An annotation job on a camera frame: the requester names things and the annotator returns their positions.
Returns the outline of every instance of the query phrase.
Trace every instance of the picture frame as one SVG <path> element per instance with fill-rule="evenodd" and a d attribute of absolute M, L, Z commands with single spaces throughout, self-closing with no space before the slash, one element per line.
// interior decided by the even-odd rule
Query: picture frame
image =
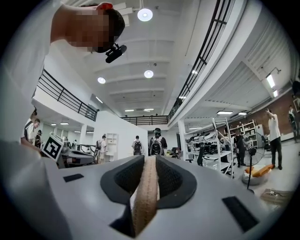
<path fill-rule="evenodd" d="M 295 109 L 296 109 L 296 112 L 300 112 L 300 98 L 296 98 L 295 100 L 293 100 L 294 102 L 294 105 L 295 105 Z"/>

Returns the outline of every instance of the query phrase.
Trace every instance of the round pendant light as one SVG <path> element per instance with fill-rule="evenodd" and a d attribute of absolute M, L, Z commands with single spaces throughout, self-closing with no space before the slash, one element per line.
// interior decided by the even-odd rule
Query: round pendant light
<path fill-rule="evenodd" d="M 98 82 L 99 82 L 100 84 L 104 84 L 106 81 L 105 81 L 104 78 L 99 77 L 99 78 L 98 78 Z"/>
<path fill-rule="evenodd" d="M 145 77 L 146 78 L 151 78 L 153 77 L 153 72 L 151 70 L 147 70 L 145 73 L 144 73 Z"/>
<path fill-rule="evenodd" d="M 137 13 L 137 17 L 142 21 L 142 22 L 147 22 L 153 17 L 153 13 L 151 10 L 143 8 Z"/>

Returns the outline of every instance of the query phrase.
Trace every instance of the fan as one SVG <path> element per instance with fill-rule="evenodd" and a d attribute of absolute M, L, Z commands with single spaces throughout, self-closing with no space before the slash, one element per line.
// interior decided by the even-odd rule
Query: fan
<path fill-rule="evenodd" d="M 247 190 L 254 194 L 254 191 L 249 189 L 252 166 L 258 164 L 259 161 L 263 158 L 267 143 L 259 133 L 251 132 L 246 133 L 242 136 L 242 138 L 239 139 L 237 147 L 245 150 L 244 164 L 250 167 Z"/>

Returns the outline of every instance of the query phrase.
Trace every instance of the fan stand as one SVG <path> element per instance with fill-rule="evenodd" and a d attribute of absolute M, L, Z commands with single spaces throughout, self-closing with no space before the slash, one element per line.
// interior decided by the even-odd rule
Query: fan stand
<path fill-rule="evenodd" d="M 254 194 L 254 191 L 252 189 L 249 189 L 250 178 L 251 178 L 251 170 L 252 170 L 252 155 L 250 155 L 250 171 L 249 171 L 249 179 L 248 179 L 248 184 L 247 184 L 247 190 L 249 190 L 251 193 Z"/>

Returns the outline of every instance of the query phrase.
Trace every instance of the black pants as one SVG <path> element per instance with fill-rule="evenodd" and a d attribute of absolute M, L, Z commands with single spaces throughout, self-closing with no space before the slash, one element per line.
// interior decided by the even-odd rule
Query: black pants
<path fill-rule="evenodd" d="M 244 157 L 245 157 L 245 150 L 239 150 L 239 153 L 236 154 L 236 158 L 238 160 L 238 164 L 244 163 Z"/>
<path fill-rule="evenodd" d="M 278 152 L 278 166 L 282 164 L 282 153 L 281 153 L 281 139 L 280 137 L 270 142 L 271 153 L 272 153 L 272 164 L 275 165 L 276 150 Z"/>

